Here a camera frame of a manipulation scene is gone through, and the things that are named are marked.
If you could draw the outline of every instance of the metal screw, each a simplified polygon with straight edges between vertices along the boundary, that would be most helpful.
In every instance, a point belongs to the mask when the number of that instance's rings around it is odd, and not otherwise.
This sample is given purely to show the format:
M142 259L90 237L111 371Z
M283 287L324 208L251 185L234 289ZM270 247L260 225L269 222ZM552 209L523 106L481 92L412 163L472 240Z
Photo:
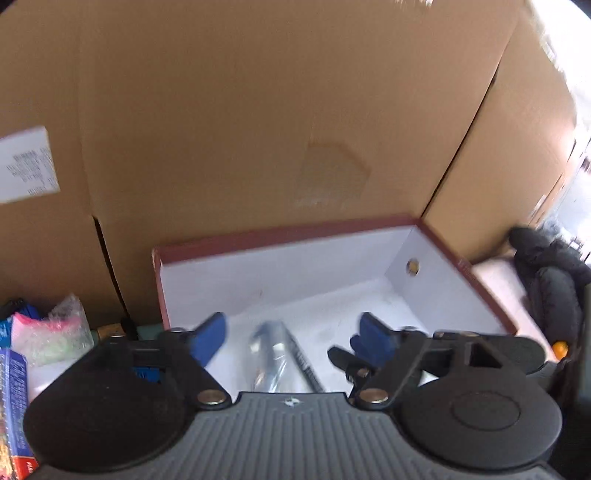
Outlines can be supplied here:
M388 393L381 388L368 388L359 392L359 398L367 403L384 403L388 399Z
M415 277L418 273L420 265L418 264L418 260L416 258L411 258L407 262L407 273Z
M197 394L197 400L204 405L219 405L226 400L226 394L221 390L203 390Z

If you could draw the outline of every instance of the white surface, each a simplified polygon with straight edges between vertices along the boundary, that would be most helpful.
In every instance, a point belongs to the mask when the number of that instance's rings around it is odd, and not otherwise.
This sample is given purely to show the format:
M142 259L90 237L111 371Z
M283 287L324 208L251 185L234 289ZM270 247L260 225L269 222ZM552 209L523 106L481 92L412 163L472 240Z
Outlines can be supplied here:
M419 273L406 271L416 258ZM228 316L228 337L207 370L233 397L251 390L248 341L266 320L282 320L327 391L350 391L328 360L349 348L359 316L393 329L414 326L504 333L498 319L417 228L398 227L162 265L171 327L194 328L213 312Z
M0 203L59 191L45 128L0 139Z
M476 265L472 271L518 326L517 335L536 340L544 347L546 360L556 362L550 344L524 306L527 295L512 261L507 258L494 258Z
M416 277L406 274L410 258L419 261ZM480 295L418 229L409 234L385 275L431 332L506 333Z
M236 315L383 276L411 227L342 235L190 260L161 269L171 327Z
M282 320L300 345L326 391L351 390L342 371L333 367L328 349L339 345L347 350L349 338L358 331L359 314L372 311L392 328L414 326L424 330L404 301L384 279L376 279L304 300L228 317L225 344L207 366L213 377L236 398L252 390L248 341L255 327L265 320Z

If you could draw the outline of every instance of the cardboard box flap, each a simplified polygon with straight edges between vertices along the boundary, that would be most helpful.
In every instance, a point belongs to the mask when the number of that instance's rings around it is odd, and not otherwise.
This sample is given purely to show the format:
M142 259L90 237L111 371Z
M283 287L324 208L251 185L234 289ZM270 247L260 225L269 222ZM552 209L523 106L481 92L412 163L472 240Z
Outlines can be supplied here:
M59 192L0 205L0 303L48 311L74 292L91 327L123 315L97 238L78 118L82 3L19 0L0 15L0 138L45 127Z
M426 214L468 259L485 257L528 222L563 174L576 114L564 78L524 8L496 81Z

